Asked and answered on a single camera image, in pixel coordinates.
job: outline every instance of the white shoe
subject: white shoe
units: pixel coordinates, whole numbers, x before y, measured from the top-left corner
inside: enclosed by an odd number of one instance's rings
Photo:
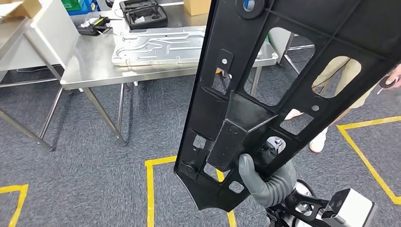
[[[309,142],[309,149],[311,152],[319,153],[323,150],[324,142],[326,141],[327,128],[319,133],[311,142]]]
[[[292,109],[292,110],[287,114],[287,116],[286,116],[286,118],[285,118],[284,120],[287,121],[287,120],[290,120],[290,119],[292,119],[292,118],[294,118],[294,117],[301,116],[302,114],[303,114],[303,112],[300,112],[300,111],[297,110],[297,109]]]

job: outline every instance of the black case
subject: black case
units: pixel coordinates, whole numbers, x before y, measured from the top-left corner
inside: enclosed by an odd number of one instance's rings
[[[130,30],[165,27],[168,24],[166,12],[155,0],[122,1],[120,7]],[[145,22],[134,23],[142,16]]]

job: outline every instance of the aluminum plate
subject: aluminum plate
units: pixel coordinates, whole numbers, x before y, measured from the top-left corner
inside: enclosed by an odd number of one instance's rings
[[[198,63],[205,26],[152,28],[120,34],[112,63],[116,66]],[[258,53],[254,67],[273,65],[277,54],[266,41]]]

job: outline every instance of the person's hand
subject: person's hand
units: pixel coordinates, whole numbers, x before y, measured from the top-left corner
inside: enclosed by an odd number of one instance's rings
[[[386,80],[386,84],[391,84],[393,81],[397,79],[397,77],[398,77],[397,83],[395,83],[392,87],[387,88],[388,90],[401,87],[401,64],[399,64],[393,70],[390,77]]]

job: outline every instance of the metal stand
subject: metal stand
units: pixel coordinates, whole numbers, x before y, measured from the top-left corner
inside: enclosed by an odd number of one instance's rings
[[[95,94],[93,94],[92,89],[89,87],[83,88],[85,94],[88,96],[89,100],[95,105],[96,109],[99,111],[100,115],[106,121],[109,128],[112,130],[119,143],[123,146],[127,144],[121,135],[121,124],[122,124],[122,104],[124,100],[124,84],[121,84],[120,90],[120,103],[118,106],[118,119],[117,119],[117,127],[114,125],[113,121],[110,119],[109,115],[105,111],[105,109],[100,104],[99,100],[96,98]]]
[[[288,61],[290,66],[295,70],[295,72],[299,75],[301,73],[301,71],[292,62],[291,58],[287,55],[287,52],[288,51],[296,51],[296,50],[304,50],[304,49],[314,48],[314,45],[311,44],[311,45],[303,45],[303,46],[291,47],[291,44],[294,41],[294,37],[295,37],[295,34],[291,33],[291,35],[289,36],[289,40],[288,40],[287,46],[286,46],[286,48],[284,50],[284,55],[283,56]],[[320,96],[326,91],[329,83],[330,83],[330,80],[326,83],[326,85],[323,86],[322,90],[319,92]]]
[[[50,146],[48,143],[46,143],[43,139],[37,137],[33,132],[31,132],[29,129],[25,128],[21,123],[19,123],[17,120],[15,120],[11,115],[8,113],[4,112],[3,110],[0,109],[0,117],[10,123],[12,126],[14,126],[16,129],[24,133],[27,137],[35,140],[37,144],[42,145],[45,149],[48,151],[52,151],[53,147]]]
[[[262,66],[257,67],[255,75],[253,77],[251,93],[250,93],[250,95],[252,95],[253,97],[255,96],[256,89],[258,88],[259,78],[261,77],[261,71],[262,71]]]
[[[286,48],[284,49],[284,54],[283,54],[283,56],[284,56],[284,58],[289,62],[289,64],[290,64],[291,67],[295,70],[295,72],[297,72],[297,73],[299,74],[301,71],[300,71],[300,70],[298,69],[298,67],[295,66],[295,64],[292,62],[291,58],[287,55],[287,52],[288,52],[288,51],[295,51],[295,50],[303,50],[303,49],[314,48],[314,45],[311,44],[311,45],[303,45],[303,46],[294,46],[294,47],[291,47],[291,44],[292,44],[292,42],[294,41],[294,37],[295,37],[295,34],[294,34],[294,33],[291,33],[290,36],[289,36],[289,40],[288,40],[288,43],[287,43],[287,45],[286,45]]]
[[[54,67],[48,62],[48,60],[46,59],[44,54],[36,47],[35,43],[31,40],[31,38],[28,35],[26,35],[25,33],[24,33],[24,37],[28,41],[28,43],[32,46],[32,48],[35,50],[35,52],[37,53],[39,58],[44,62],[46,67],[50,70],[50,72],[53,74],[53,76],[55,78],[38,79],[38,80],[22,81],[22,82],[17,82],[17,83],[1,84],[0,88],[1,87],[15,87],[15,86],[21,86],[21,85],[28,85],[28,84],[45,83],[45,82],[56,81],[56,80],[60,80],[61,79],[61,76],[58,74],[56,69],[54,69]],[[57,95],[56,95],[56,97],[55,97],[55,99],[53,101],[53,104],[52,104],[52,106],[50,108],[50,111],[47,114],[47,117],[46,117],[46,119],[44,121],[44,125],[42,127],[42,130],[41,130],[39,136],[36,136],[33,132],[31,132],[29,129],[27,129],[25,126],[23,126],[21,123],[19,123],[16,119],[14,119],[11,115],[9,115],[8,113],[6,113],[5,111],[3,111],[1,109],[0,109],[0,118],[4,119],[8,123],[10,123],[16,129],[18,129],[19,131],[24,133],[27,137],[29,137],[29,138],[33,139],[34,141],[36,141],[37,144],[40,144],[46,150],[52,151],[52,150],[54,150],[54,147],[52,147],[48,143],[46,143],[43,140],[43,138],[44,138],[44,136],[46,134],[46,131],[47,131],[48,127],[49,127],[50,121],[53,118],[53,114],[54,114],[54,111],[55,111],[55,109],[57,107],[57,104],[59,102],[59,99],[60,99],[62,91],[63,91],[63,88],[60,87],[58,92],[57,92]]]

